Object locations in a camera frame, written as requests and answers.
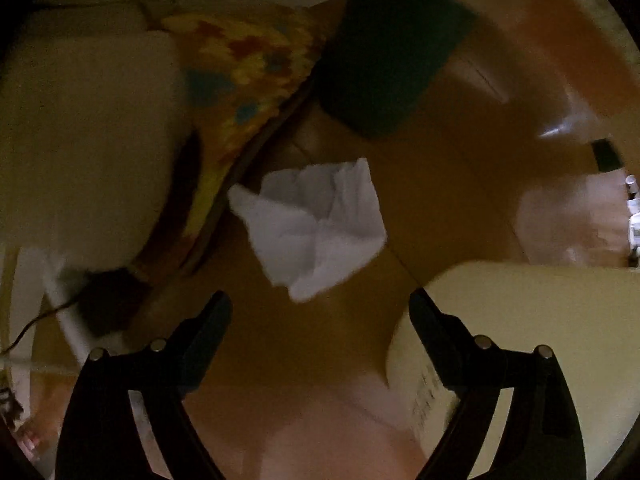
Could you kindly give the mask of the white tissue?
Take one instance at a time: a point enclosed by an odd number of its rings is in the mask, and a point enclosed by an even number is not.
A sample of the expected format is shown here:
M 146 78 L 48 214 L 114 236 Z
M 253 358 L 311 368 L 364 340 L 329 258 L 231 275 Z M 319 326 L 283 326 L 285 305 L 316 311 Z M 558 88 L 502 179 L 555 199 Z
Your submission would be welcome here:
M 348 280 L 386 244 L 364 158 L 273 171 L 257 193 L 232 185 L 228 200 L 270 284 L 299 304 Z

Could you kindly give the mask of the dark trash bin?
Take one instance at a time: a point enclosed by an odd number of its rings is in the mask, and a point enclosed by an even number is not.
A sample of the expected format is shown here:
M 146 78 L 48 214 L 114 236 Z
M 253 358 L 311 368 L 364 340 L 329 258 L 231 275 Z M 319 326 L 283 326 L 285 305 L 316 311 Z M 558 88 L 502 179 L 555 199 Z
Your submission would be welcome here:
M 346 0 L 312 72 L 319 106 L 365 138 L 393 132 L 475 21 L 456 0 Z

